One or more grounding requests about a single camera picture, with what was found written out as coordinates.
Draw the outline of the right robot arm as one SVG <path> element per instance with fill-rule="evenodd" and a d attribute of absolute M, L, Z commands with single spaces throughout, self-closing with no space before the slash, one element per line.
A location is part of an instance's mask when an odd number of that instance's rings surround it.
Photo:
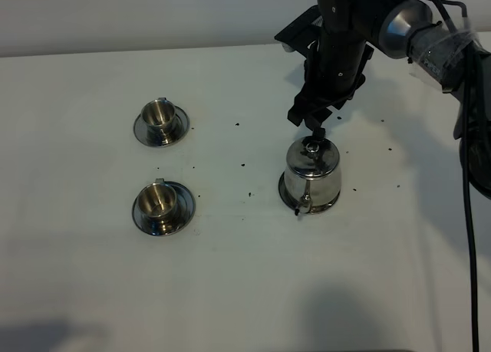
<path fill-rule="evenodd" d="M 447 0 L 317 0 L 276 40 L 305 58 L 304 84 L 288 111 L 318 129 L 364 83 L 374 51 L 407 59 L 461 105 L 453 135 L 473 187 L 490 194 L 490 53 Z"/>

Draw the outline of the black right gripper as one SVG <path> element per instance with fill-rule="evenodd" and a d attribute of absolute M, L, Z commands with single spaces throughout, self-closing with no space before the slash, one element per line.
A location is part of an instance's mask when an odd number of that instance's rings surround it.
<path fill-rule="evenodd" d="M 275 35 L 287 52 L 285 43 L 290 29 L 321 16 L 314 5 Z M 355 31 L 334 32 L 321 26 L 319 39 L 309 48 L 304 61 L 304 84 L 288 111 L 288 120 L 297 127 L 316 127 L 313 140 L 324 140 L 326 130 L 320 127 L 332 115 L 330 107 L 340 110 L 365 82 L 363 70 L 374 49 Z"/>

